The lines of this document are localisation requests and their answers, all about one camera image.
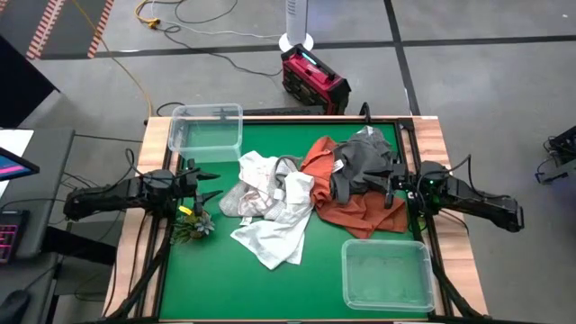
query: red power station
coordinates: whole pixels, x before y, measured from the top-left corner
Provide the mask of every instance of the red power station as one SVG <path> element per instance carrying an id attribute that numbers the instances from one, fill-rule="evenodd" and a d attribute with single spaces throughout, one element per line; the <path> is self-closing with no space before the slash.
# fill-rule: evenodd
<path id="1" fill-rule="evenodd" d="M 344 114 L 350 85 L 298 44 L 282 54 L 283 85 L 306 105 L 320 105 L 327 115 Z"/>

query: black rug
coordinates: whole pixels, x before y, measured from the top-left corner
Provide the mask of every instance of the black rug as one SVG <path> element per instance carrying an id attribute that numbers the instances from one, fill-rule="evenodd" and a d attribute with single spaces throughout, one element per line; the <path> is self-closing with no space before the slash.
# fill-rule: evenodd
<path id="1" fill-rule="evenodd" d="M 100 32 L 113 0 L 77 0 Z M 42 55 L 94 56 L 100 42 L 70 0 L 0 0 L 0 34 L 28 59 Z"/>

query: rgb keyboard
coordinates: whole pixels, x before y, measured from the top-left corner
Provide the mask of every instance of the rgb keyboard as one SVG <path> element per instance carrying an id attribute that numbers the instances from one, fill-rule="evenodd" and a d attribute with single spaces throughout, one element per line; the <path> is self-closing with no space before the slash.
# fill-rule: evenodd
<path id="1" fill-rule="evenodd" d="M 28 211 L 0 212 L 0 265 L 9 263 L 16 254 L 28 214 Z"/>
<path id="2" fill-rule="evenodd" d="M 0 224 L 0 264 L 7 264 L 16 248 L 18 225 Z"/>

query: yellow sticker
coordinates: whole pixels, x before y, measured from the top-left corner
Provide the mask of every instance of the yellow sticker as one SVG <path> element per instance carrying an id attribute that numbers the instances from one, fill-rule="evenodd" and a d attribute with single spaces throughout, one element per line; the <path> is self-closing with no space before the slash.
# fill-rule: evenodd
<path id="1" fill-rule="evenodd" d="M 179 207 L 178 207 L 178 210 L 179 210 L 180 212 L 185 213 L 185 214 L 188 215 L 188 216 L 190 216 L 190 215 L 193 214 L 192 210 L 190 210 L 189 208 L 184 207 L 184 206 L 179 206 Z"/>

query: gray cloth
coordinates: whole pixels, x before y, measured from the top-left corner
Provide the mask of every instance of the gray cloth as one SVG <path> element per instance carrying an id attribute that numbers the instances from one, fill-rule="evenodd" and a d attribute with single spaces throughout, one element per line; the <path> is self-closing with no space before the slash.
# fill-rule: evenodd
<path id="1" fill-rule="evenodd" d="M 347 142 L 334 148 L 335 165 L 341 160 L 343 166 L 332 173 L 330 191 L 338 203 L 348 203 L 351 194 L 365 194 L 368 183 L 365 171 L 374 170 L 391 163 L 391 145 L 382 132 L 372 126 L 364 126 Z"/>
<path id="2" fill-rule="evenodd" d="M 282 189 L 283 191 L 286 190 L 286 185 L 284 183 L 284 179 L 288 176 L 291 172 L 298 171 L 297 167 L 298 158 L 292 156 L 282 156 L 278 158 L 276 161 L 273 172 L 274 176 L 270 177 L 270 183 L 268 184 L 267 193 L 270 196 L 274 196 L 275 189 Z M 256 217 L 262 216 L 261 213 L 254 213 L 252 215 L 240 215 L 238 206 L 240 198 L 242 198 L 250 189 L 250 185 L 243 181 L 238 181 L 236 185 L 230 189 L 224 197 L 219 202 L 219 207 L 222 213 L 228 217 Z M 285 208 L 284 202 L 277 202 L 275 203 L 267 214 L 272 216 L 277 216 L 277 214 Z"/>

